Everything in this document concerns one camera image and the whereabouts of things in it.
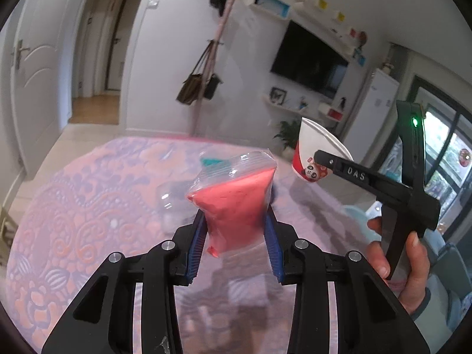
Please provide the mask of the right hand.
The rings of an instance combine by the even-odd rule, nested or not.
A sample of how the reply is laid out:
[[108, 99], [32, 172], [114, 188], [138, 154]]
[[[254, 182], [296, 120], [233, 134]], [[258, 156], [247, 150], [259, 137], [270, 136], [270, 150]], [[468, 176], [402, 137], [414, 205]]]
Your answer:
[[430, 303], [430, 290], [426, 287], [430, 273], [427, 249], [418, 234], [412, 231], [407, 238], [401, 258], [392, 279], [390, 264], [380, 241], [374, 240], [366, 248], [366, 259], [394, 292], [404, 309], [417, 319]]

